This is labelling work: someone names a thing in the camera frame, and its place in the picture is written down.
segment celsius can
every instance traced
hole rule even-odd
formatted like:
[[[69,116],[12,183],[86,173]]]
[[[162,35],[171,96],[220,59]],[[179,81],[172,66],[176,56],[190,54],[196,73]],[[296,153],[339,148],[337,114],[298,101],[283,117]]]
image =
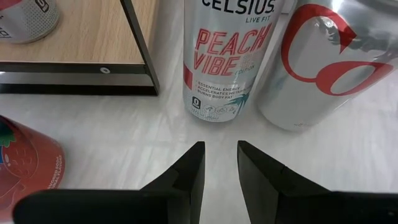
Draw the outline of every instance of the celsius can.
[[[183,100],[206,121],[248,100],[284,0],[185,0]]]
[[[65,159],[53,139],[0,116],[0,223],[23,197],[57,188]]]
[[[258,107],[281,128],[317,124],[398,66],[398,1],[301,0]]]
[[[38,40],[53,30],[58,19],[55,0],[0,0],[0,41]]]

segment celsius logo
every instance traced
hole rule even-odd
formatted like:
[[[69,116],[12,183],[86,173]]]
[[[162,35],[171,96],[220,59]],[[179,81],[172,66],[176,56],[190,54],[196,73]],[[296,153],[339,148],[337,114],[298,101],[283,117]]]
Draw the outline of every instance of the celsius logo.
[[[237,14],[268,14],[274,12],[275,0],[201,0],[203,5]]]
[[[50,8],[49,4],[45,0],[35,0],[35,2],[43,12],[47,12]]]
[[[300,28],[310,19],[318,16],[325,16],[331,19],[337,26],[338,33],[340,35],[340,54],[343,54],[345,49],[352,43],[357,35],[355,32],[349,27],[347,22],[340,17],[334,11],[328,9],[324,6],[319,6],[316,4],[306,4],[304,6],[299,7],[293,14],[290,23],[286,29],[286,33],[283,38],[283,43],[281,47],[281,56],[282,63],[284,67],[292,77],[295,79],[306,82],[306,83],[314,83],[318,87],[318,89],[330,96],[346,96],[357,93],[370,87],[378,80],[382,79],[386,75],[390,74],[394,67],[387,63],[380,62],[361,62],[357,60],[345,61],[345,62],[335,62],[330,65],[325,66],[321,69],[315,78],[307,78],[303,75],[300,75],[294,71],[293,67],[290,66],[289,62],[289,52],[290,47],[294,41],[294,37],[299,32]],[[344,93],[333,93],[332,87],[333,85],[341,78],[343,75],[348,73],[350,70],[370,66],[373,67],[374,70],[369,74],[367,79],[365,79],[362,83],[357,85],[356,87],[344,92]]]

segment small icon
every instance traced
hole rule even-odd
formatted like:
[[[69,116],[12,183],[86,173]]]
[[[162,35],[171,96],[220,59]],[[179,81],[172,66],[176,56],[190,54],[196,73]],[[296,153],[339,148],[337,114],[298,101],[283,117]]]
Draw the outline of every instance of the small icon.
[[[201,105],[201,101],[196,98],[196,97],[192,97],[192,106],[195,107],[196,109],[200,110],[200,105]]]
[[[216,108],[214,106],[211,106],[211,105],[206,105],[206,106],[203,107],[203,109],[207,113],[214,113],[216,111]]]
[[[35,0],[36,5],[43,11],[47,12],[50,8],[49,4],[45,0]]]
[[[237,105],[231,105],[226,109],[227,113],[235,114],[236,110],[238,109]]]
[[[217,114],[225,114],[226,113],[226,107],[225,106],[219,106],[216,109]]]
[[[11,38],[11,36],[0,27],[0,38]]]

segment white table surface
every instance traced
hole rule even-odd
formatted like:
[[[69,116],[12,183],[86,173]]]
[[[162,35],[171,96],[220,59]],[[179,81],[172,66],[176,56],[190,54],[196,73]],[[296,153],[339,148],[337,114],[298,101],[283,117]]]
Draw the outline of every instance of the white table surface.
[[[201,223],[249,223],[236,163],[237,141],[247,140],[328,189],[398,193],[396,75],[304,133],[270,124],[253,98],[234,121],[207,123],[183,107],[183,0],[161,1],[160,9],[163,38],[152,54],[160,96],[0,95],[0,114],[63,146],[62,188],[139,189],[205,141]],[[287,16],[281,20],[272,43]]]

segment wooden board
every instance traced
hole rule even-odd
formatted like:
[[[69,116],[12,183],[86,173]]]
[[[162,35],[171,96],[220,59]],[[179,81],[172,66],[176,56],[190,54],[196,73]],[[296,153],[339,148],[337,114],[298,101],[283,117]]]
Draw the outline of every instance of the wooden board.
[[[0,61],[143,64],[119,0],[58,0],[55,30],[29,44],[0,43]],[[150,44],[157,0],[132,0]]]

